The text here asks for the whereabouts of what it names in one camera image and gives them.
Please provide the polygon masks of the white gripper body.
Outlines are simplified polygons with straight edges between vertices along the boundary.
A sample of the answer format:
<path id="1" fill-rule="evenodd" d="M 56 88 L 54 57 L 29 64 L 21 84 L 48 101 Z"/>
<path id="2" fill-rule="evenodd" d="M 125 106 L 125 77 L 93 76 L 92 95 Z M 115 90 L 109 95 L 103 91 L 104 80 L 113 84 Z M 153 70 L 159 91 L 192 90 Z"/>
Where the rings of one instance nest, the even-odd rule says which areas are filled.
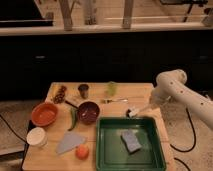
<path id="1" fill-rule="evenodd" d="M 149 104 L 152 109 L 155 109 L 165 105 L 168 102 L 169 98 L 170 95 L 166 93 L 162 88 L 157 86 L 151 92 Z"/>

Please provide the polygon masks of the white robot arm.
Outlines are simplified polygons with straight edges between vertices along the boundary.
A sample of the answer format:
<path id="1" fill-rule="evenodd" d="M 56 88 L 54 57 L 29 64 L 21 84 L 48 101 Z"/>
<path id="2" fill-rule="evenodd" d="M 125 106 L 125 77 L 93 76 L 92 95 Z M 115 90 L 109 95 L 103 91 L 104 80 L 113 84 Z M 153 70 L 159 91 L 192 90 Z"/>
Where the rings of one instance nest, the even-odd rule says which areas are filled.
<path id="1" fill-rule="evenodd" d="M 149 102 L 160 106 L 173 97 L 213 131 L 213 101 L 188 88 L 186 81 L 187 74 L 181 69 L 159 73 L 156 77 L 157 86 L 152 90 Z"/>

